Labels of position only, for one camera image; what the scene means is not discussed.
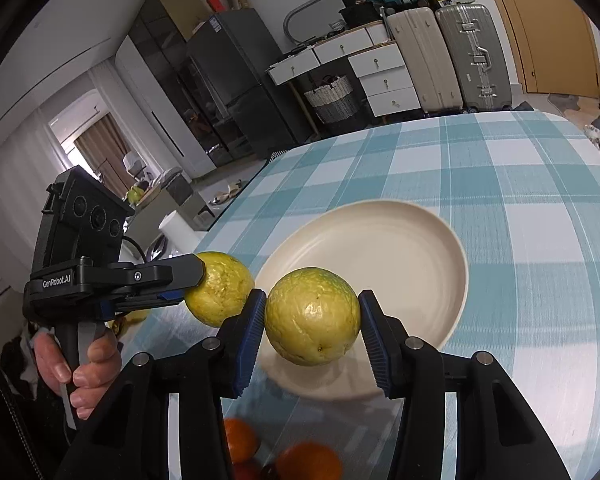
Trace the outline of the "person's left hand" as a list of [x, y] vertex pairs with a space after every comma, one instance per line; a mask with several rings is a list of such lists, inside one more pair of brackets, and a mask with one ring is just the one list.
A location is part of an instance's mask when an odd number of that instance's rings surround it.
[[38, 332], [33, 342], [36, 367], [46, 386], [59, 394], [62, 385], [75, 385], [70, 403], [79, 419], [87, 420], [121, 370], [122, 359], [114, 333], [106, 328], [102, 336], [93, 340], [87, 349], [87, 363], [74, 372], [70, 372], [50, 333]]

